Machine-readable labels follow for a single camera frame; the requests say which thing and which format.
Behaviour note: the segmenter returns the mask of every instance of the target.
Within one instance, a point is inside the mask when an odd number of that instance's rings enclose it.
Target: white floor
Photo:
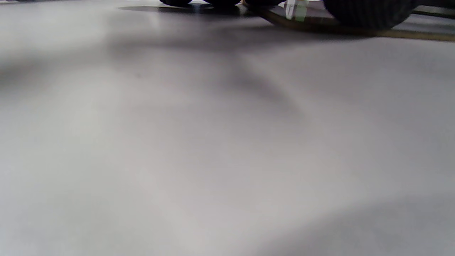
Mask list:
[[[0,5],[0,255],[455,253],[453,43],[158,5]]]

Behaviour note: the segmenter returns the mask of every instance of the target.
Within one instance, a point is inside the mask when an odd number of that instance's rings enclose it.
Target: black wheel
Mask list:
[[[386,30],[406,20],[419,4],[417,0],[324,0],[324,5],[345,26]]]
[[[248,5],[253,6],[275,6],[283,3],[286,0],[245,0]]]
[[[160,2],[171,6],[185,6],[189,4],[191,0],[160,0]]]
[[[220,6],[220,7],[224,7],[224,6],[233,6],[233,5],[236,5],[238,3],[240,3],[240,0],[204,0],[206,1],[207,3],[213,5],[213,6]]]

